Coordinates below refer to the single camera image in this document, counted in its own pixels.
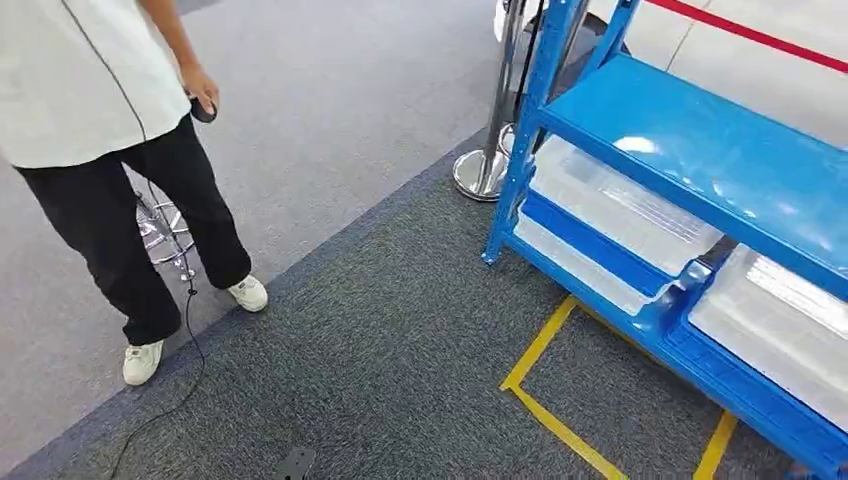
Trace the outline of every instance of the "white sneaker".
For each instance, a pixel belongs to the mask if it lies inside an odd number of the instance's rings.
[[[150,380],[162,359],[164,340],[140,347],[127,347],[124,357],[124,381],[127,385],[138,386]]]
[[[268,292],[259,280],[250,275],[228,288],[227,291],[248,312],[256,313],[268,305]]]

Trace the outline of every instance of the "red barrier rope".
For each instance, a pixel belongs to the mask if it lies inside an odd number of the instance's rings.
[[[774,48],[775,50],[780,50],[790,55],[795,55],[796,57],[803,58],[804,60],[809,60],[811,62],[818,63],[819,65],[832,68],[838,72],[848,73],[848,62],[843,62],[838,58],[829,57],[823,53],[815,52],[800,45],[795,45],[794,43],[789,43],[777,37],[772,37],[771,35],[759,32],[752,28],[748,28],[736,22],[732,22],[726,18],[719,17],[718,15],[714,15],[710,12],[707,12],[706,10],[701,10],[700,8],[683,3],[680,0],[646,1],[649,3],[653,3],[658,7],[662,7],[671,10],[672,12],[676,12],[686,17],[689,17],[698,22],[706,23],[707,25],[713,26],[720,30],[724,30],[734,35],[739,35],[740,37],[747,38],[748,40],[753,40],[757,43]]]

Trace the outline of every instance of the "white shirt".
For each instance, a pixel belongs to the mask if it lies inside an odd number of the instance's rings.
[[[123,85],[147,139],[189,102],[170,50],[136,0],[67,0]],[[144,141],[120,89],[60,0],[0,0],[0,158],[26,168],[90,162]]]

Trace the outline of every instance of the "gray carpet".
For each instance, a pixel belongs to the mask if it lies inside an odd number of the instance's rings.
[[[441,161],[269,285],[259,315],[232,311],[203,335],[206,376],[185,409],[149,426],[119,478],[271,478],[293,447],[314,478],[596,477],[498,385],[564,292],[526,262],[479,260],[491,205],[457,194]],[[185,395],[182,347],[8,479],[104,478],[122,441]],[[691,474],[719,409],[585,316],[569,320],[529,393],[634,476]],[[747,430],[721,472],[786,458]]]
[[[607,460],[634,478],[691,476],[722,409],[582,311],[575,311],[524,388]],[[743,424],[721,478],[776,478],[791,460]]]
[[[221,87],[198,127],[263,281],[486,121],[490,0],[179,0]],[[123,387],[123,319],[0,165],[0,475]],[[233,306],[199,262],[197,327]],[[161,272],[174,294],[185,286]],[[178,346],[181,336],[172,342]]]

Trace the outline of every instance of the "stool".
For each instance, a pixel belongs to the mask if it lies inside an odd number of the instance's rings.
[[[154,265],[171,262],[180,271],[180,280],[187,282],[194,278],[194,270],[188,268],[186,253],[194,247],[194,240],[187,227],[177,228],[183,219],[182,213],[173,202],[153,205],[141,192],[135,192],[136,221],[139,233],[144,240],[144,248],[150,253]],[[164,256],[154,255],[154,249],[164,250]]]

